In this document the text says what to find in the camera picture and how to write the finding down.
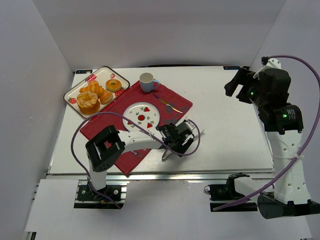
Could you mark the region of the metal tongs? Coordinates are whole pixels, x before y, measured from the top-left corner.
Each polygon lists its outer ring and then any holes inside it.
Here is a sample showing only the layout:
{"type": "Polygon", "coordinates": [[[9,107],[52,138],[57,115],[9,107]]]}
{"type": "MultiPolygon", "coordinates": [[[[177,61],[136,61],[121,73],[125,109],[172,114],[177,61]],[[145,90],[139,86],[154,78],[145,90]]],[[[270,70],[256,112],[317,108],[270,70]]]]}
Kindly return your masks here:
{"type": "MultiPolygon", "coordinates": [[[[194,141],[197,140],[197,139],[199,138],[199,136],[201,136],[201,135],[204,133],[204,131],[205,131],[205,130],[203,129],[203,130],[201,130],[201,131],[199,132],[199,134],[196,134],[196,135],[193,137],[193,140],[194,140],[194,141]]],[[[164,151],[162,157],[161,157],[161,161],[162,161],[162,162],[165,162],[165,161],[167,160],[167,158],[168,158],[171,154],[172,154],[172,152],[169,151],[168,149],[166,149],[166,150],[164,151]]]]}

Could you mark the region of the sesame bun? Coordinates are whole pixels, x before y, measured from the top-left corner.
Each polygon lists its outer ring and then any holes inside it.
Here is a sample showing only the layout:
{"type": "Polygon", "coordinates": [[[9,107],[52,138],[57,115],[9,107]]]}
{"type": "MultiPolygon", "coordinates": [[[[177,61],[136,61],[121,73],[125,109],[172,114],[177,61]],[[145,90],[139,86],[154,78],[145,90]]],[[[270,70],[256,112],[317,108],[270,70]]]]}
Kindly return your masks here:
{"type": "Polygon", "coordinates": [[[113,99],[113,93],[109,91],[105,91],[101,96],[100,96],[100,103],[103,105],[108,104],[112,99],[113,99]]]}

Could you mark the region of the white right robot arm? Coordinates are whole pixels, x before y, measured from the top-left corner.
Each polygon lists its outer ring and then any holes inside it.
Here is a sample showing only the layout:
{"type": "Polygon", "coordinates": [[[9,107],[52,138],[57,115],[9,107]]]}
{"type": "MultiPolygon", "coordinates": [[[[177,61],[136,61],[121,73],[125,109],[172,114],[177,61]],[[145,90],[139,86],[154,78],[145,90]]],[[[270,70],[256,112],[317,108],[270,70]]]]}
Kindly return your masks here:
{"type": "Polygon", "coordinates": [[[244,173],[230,175],[226,190],[233,201],[226,208],[253,201],[265,219],[316,215],[320,205],[308,191],[302,153],[303,116],[288,102],[291,77],[282,69],[279,56],[264,56],[257,72],[242,67],[224,87],[227,96],[253,104],[263,123],[271,148],[275,177],[266,185],[244,173]]]}

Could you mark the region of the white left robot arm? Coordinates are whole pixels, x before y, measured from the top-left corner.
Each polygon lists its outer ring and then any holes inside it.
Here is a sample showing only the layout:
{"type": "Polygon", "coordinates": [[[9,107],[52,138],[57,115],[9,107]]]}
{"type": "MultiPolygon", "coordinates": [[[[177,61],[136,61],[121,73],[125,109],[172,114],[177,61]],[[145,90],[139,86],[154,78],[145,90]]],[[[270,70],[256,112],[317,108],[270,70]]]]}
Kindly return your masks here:
{"type": "Polygon", "coordinates": [[[186,120],[179,125],[170,123],[139,131],[107,126],[85,145],[89,160],[89,186],[102,193],[107,186],[107,170],[127,152],[166,148],[183,156],[194,141],[194,129],[186,120]]]}

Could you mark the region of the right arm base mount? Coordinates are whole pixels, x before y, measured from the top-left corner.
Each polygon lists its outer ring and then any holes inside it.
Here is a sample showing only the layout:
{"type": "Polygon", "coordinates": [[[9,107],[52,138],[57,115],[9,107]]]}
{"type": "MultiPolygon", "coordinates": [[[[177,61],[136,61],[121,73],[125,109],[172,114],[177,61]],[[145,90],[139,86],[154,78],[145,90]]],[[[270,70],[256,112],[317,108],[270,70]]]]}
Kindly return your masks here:
{"type": "MultiPolygon", "coordinates": [[[[229,202],[234,202],[244,197],[243,194],[235,191],[235,179],[249,175],[245,173],[235,173],[228,176],[224,184],[210,184],[203,188],[203,191],[210,196],[210,211],[229,202]]],[[[218,212],[257,212],[258,206],[254,202],[245,202],[236,206],[230,206],[218,210],[218,212]]]]}

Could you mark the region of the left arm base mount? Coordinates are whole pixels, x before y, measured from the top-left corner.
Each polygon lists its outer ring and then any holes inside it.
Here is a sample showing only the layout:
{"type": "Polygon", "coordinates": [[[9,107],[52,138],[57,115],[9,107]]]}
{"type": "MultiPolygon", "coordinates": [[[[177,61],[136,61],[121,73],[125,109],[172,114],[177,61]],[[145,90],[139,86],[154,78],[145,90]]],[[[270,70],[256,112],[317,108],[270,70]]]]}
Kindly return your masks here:
{"type": "Polygon", "coordinates": [[[121,209],[124,205],[122,200],[121,185],[106,185],[105,188],[98,190],[99,193],[108,196],[104,197],[92,191],[88,184],[78,186],[74,208],[75,209],[121,209]]]}

